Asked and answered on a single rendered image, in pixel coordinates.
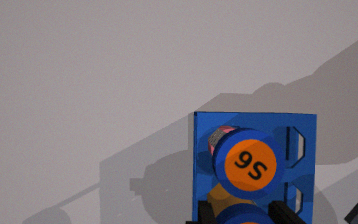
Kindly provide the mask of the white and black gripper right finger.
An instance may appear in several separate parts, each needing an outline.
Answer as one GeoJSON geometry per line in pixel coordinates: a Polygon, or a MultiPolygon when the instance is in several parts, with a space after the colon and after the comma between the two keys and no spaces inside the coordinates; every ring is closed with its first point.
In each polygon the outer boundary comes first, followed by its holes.
{"type": "Polygon", "coordinates": [[[275,224],[306,224],[283,201],[272,201],[269,203],[268,215],[275,224]]]}

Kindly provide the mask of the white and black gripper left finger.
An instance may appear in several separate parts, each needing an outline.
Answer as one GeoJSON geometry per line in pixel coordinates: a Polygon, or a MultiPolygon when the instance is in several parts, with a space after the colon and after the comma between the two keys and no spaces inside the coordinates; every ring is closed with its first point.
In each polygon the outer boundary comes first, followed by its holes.
{"type": "Polygon", "coordinates": [[[185,224],[217,224],[211,203],[198,200],[198,221],[186,221],[185,224]]]}

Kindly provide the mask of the blue tube rack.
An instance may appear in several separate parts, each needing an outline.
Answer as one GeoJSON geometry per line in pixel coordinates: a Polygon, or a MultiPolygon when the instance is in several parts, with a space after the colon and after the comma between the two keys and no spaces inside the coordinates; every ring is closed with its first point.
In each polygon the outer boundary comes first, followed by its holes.
{"type": "Polygon", "coordinates": [[[284,176],[272,193],[253,201],[267,214],[265,204],[273,200],[282,200],[295,212],[298,189],[301,205],[296,214],[306,224],[312,224],[317,114],[267,112],[194,111],[192,221],[198,221],[198,200],[207,200],[207,194],[219,183],[208,152],[208,138],[220,126],[253,128],[267,134],[274,130],[270,136],[285,155],[284,176]],[[298,160],[299,134],[303,137],[303,156],[298,160]]]}

